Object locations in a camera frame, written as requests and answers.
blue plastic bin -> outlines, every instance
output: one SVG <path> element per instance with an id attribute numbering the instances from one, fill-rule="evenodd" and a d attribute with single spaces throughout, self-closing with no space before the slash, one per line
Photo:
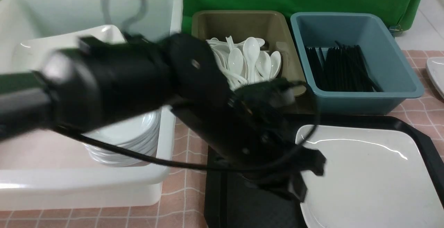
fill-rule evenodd
<path id="1" fill-rule="evenodd" d="M 291 16 L 302 68 L 321 112 L 385 115 L 405 99 L 419 98 L 424 86 L 380 18 L 371 14 L 304 12 Z M 305 51 L 360 45 L 369 77 L 383 92 L 327 92 L 320 90 Z"/>

black serving tray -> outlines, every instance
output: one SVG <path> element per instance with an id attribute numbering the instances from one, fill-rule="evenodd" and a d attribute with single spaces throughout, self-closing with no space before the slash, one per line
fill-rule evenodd
<path id="1" fill-rule="evenodd" d="M 313 115 L 285 115 L 294 130 L 314 123 Z M 407 123 L 390 116 L 322 116 L 321 125 L 398 130 L 413 138 L 444 206 L 444 163 L 432 140 Z M 217 154 L 208 152 L 208 165 Z M 235 173 L 208 172 L 204 216 L 209 228 L 306 228 L 300 206 L 254 188 Z"/>

black cable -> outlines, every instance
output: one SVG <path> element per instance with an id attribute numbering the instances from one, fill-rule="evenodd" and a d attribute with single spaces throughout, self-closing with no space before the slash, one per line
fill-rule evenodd
<path id="1" fill-rule="evenodd" d="M 103 14 L 103 18 L 105 20 L 105 24 L 112 25 L 111 14 L 109 11 L 109 9 L 110 9 L 109 4 L 110 4 L 110 0 L 101 0 L 102 14 Z M 122 32 L 126 33 L 128 31 L 128 28 L 130 27 L 130 25 L 143 19 L 144 16 L 146 15 L 147 9 L 148 9 L 148 7 L 147 7 L 146 0 L 140 0 L 139 11 L 134 16 L 132 16 L 122 22 L 122 26 L 121 26 Z"/>
<path id="2" fill-rule="evenodd" d="M 290 87 L 295 87 L 295 86 L 305 86 L 306 89 L 310 93 L 313 92 L 311 87 L 303 81 L 290 82 Z M 114 146 L 114 145 L 111 145 L 111 144 L 108 144 L 108 143 L 105 143 L 102 141 L 97 141 L 92 138 L 88 138 L 86 136 L 83 136 L 81 133 L 77 133 L 73 130 L 65 129 L 63 127 L 55 127 L 55 128 L 53 128 L 53 130 L 57 133 L 60 133 L 60 134 L 67 136 L 69 138 L 73 138 L 77 141 L 87 143 L 87 144 L 90 144 L 92 146 L 95 146 L 95 147 L 98 147 L 101 149 L 105 149 L 105 150 L 115 152 L 115 153 L 118 153 L 121 155 L 126 155 L 128 157 L 135 158 L 135 159 L 149 162 L 149 163 L 154 163 L 154 164 L 169 166 L 169 167 L 176 167 L 176 168 L 201 170 L 201 171 L 223 171 L 223 172 L 246 173 L 246 172 L 254 172 L 254 171 L 272 170 L 272 169 L 276 168 L 277 166 L 280 166 L 281 164 L 286 163 L 289 159 L 291 159 L 299 151 L 299 149 L 302 147 L 302 145 L 305 144 L 305 142 L 313 135 L 313 133 L 317 129 L 317 126 L 320 124 L 320 121 L 321 121 L 321 114 L 318 111 L 317 106 L 316 106 L 314 125 L 311 128 L 311 130 L 308 132 L 308 134 L 299 143 L 296 143 L 295 146 L 292 147 L 292 149 L 290 149 L 287 153 L 282 155 L 282 157 L 280 157 L 279 159 L 277 159 L 273 162 L 267 163 L 262 166 L 258 166 L 258 167 L 254 167 L 254 168 L 246 168 L 246 169 L 209 167 L 209 166 L 203 165 L 203 164 L 183 163 L 183 162 L 177 162 L 177 161 L 172 161 L 172 160 L 158 159 L 156 157 L 151 157 L 151 156 L 144 155 L 144 154 L 141 154 L 138 152 L 133 152 L 128 149 L 124 149 L 124 148 Z"/>

white plastic bin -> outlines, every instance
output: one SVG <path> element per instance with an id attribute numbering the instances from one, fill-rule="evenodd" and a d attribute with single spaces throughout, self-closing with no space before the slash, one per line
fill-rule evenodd
<path id="1" fill-rule="evenodd" d="M 132 25 L 149 40 L 179 32 L 183 0 L 147 0 L 145 18 Z M 139 0 L 111 0 L 113 24 L 137 12 Z M 24 40 L 103 25 L 100 0 L 1 0 L 0 73 L 11 71 L 14 47 Z M 175 117 L 162 109 L 157 158 L 171 159 Z M 47 130 L 0 144 L 0 210 L 93 208 L 155 204 L 169 169 L 149 164 L 108 168 L 84 146 Z"/>

white square plate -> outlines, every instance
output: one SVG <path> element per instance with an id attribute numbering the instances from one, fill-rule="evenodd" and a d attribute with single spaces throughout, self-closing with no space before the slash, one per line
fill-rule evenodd
<path id="1" fill-rule="evenodd" d="M 299 141 L 311 125 L 298 130 Z M 325 175 L 302 173 L 308 228 L 442 228 L 444 209 L 414 140 L 395 130 L 319 126 L 307 148 Z"/>

